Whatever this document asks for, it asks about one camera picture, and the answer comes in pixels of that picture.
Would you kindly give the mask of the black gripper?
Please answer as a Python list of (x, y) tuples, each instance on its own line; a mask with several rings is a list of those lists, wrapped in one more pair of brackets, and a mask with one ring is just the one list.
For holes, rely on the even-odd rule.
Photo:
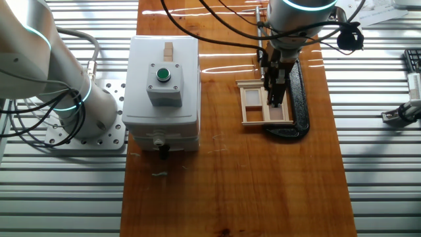
[(262, 56), (264, 86), (267, 86), (268, 105), (279, 107), (285, 94), (285, 79), (296, 62), (295, 49), (276, 49), (267, 44)]

